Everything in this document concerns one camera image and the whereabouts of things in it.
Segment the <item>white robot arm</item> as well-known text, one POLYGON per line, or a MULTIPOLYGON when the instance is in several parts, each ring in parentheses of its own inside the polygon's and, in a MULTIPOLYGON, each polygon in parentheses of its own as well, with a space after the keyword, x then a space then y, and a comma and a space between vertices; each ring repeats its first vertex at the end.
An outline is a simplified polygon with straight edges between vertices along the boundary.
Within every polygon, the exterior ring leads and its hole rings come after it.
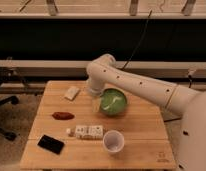
POLYGON ((206 91, 124 72, 104 54, 86 67, 87 90, 99 96, 110 83, 160 107, 182 115, 176 171, 206 171, 206 91))

